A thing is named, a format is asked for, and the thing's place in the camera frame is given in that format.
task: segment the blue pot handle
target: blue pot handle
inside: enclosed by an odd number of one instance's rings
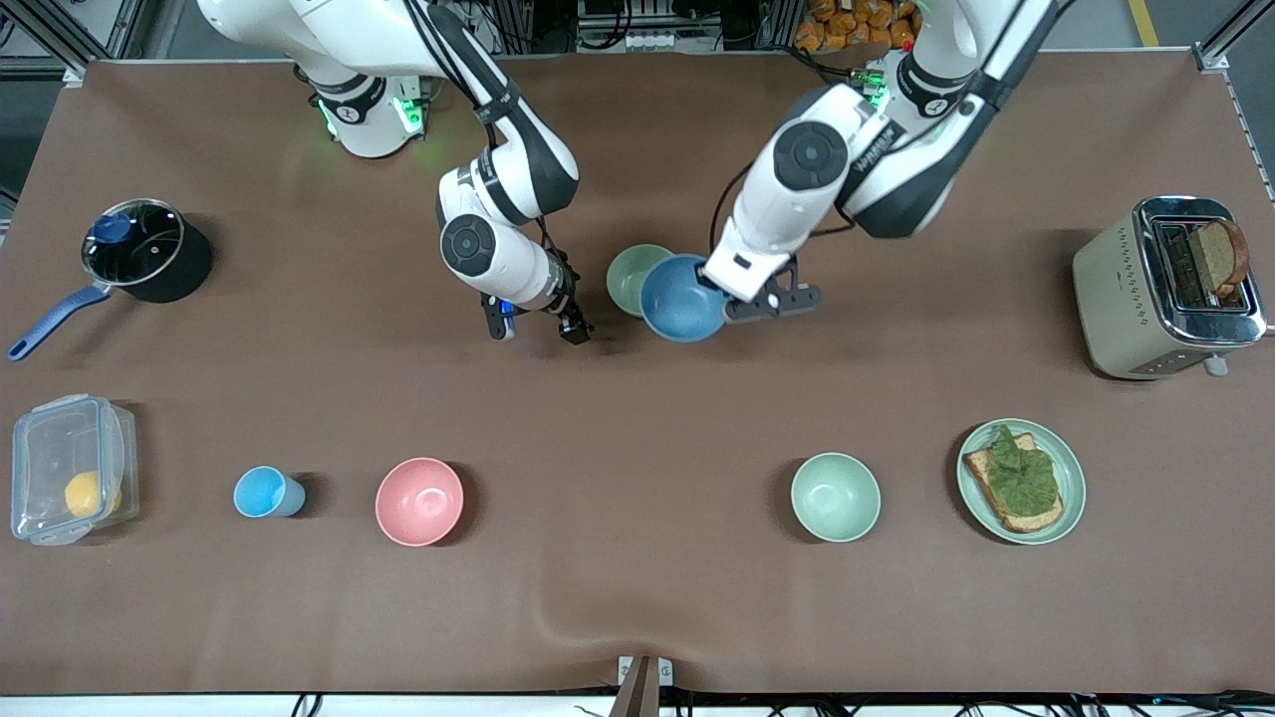
[[[17,343],[9,347],[9,360],[22,361],[31,352],[36,350],[48,334],[54,333],[54,329],[62,325],[62,322],[71,318],[71,314],[79,311],[85,306],[92,306],[111,295],[111,285],[103,282],[93,282],[89,286],[76,291],[75,293],[62,299],[48,310],[47,314],[36,325],[31,327],[31,330],[26,336],[18,339]]]

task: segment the blue lid knob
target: blue lid knob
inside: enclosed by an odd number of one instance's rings
[[[98,244],[119,244],[129,239],[131,231],[133,219],[124,212],[102,214],[93,222],[93,240]]]

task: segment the pink bowl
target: pink bowl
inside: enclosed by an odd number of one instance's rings
[[[412,458],[381,481],[376,523],[391,541],[421,547],[451,532],[464,503],[460,478],[450,466],[433,458]]]

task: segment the toaster knob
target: toaster knob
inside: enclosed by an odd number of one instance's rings
[[[1214,353],[1213,356],[1204,360],[1204,370],[1210,376],[1221,378],[1230,373],[1230,367],[1227,366],[1227,358]]]

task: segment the blue bowl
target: blue bowl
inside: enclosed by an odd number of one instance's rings
[[[727,295],[700,283],[704,256],[677,254],[652,267],[641,285],[641,318],[668,341],[694,343],[725,325]]]

